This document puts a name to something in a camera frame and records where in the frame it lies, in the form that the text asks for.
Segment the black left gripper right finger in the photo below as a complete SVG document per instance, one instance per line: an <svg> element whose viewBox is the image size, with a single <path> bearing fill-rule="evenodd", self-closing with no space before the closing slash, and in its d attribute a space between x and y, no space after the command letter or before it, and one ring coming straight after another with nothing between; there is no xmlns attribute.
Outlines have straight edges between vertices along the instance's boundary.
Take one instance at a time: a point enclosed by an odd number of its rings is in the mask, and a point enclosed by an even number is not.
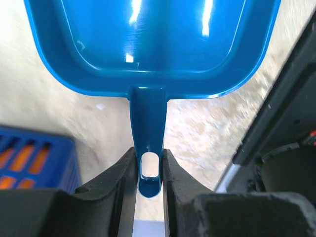
<svg viewBox="0 0 316 237"><path fill-rule="evenodd" d="M168 237L313 237L316 210L297 193L215 193L162 153Z"/></svg>

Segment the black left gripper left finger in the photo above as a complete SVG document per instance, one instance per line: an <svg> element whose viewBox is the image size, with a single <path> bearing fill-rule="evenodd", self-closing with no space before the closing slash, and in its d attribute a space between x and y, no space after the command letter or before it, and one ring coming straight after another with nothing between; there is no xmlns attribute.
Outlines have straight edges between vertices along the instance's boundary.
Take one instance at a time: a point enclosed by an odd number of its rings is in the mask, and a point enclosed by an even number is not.
<svg viewBox="0 0 316 237"><path fill-rule="evenodd" d="M2 190L3 237L130 237L136 202L137 160L130 148L114 165L78 187Z"/></svg>

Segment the blue plastic dustpan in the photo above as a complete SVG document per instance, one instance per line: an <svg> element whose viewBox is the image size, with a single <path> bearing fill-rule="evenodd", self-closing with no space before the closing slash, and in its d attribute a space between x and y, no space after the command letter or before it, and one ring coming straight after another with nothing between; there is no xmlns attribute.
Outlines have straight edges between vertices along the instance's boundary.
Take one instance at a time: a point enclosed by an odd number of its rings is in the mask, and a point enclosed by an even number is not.
<svg viewBox="0 0 316 237"><path fill-rule="evenodd" d="M137 161L162 157L167 102L243 86L267 51L278 0L27 0L40 58L61 84L129 100Z"/></svg>

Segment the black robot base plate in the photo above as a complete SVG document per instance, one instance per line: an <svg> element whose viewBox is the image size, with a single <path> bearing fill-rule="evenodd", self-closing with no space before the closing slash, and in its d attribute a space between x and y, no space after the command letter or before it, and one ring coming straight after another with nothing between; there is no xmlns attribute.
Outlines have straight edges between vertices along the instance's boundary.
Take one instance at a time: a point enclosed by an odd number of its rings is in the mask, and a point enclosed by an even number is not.
<svg viewBox="0 0 316 237"><path fill-rule="evenodd" d="M268 172L316 145L316 17L312 15L220 178L218 193L263 192Z"/></svg>

